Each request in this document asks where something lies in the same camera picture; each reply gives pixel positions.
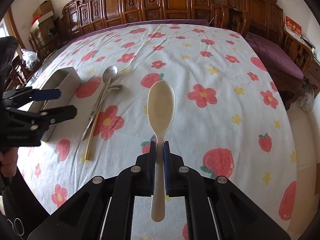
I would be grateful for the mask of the person's left hand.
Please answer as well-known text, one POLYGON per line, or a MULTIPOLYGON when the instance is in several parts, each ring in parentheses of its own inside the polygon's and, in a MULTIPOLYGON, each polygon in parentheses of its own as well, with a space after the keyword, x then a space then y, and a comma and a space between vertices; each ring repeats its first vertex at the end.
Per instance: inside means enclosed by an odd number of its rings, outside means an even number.
POLYGON ((18 148, 5 148, 1 150, 1 174, 6 178, 12 178, 17 171, 18 148))

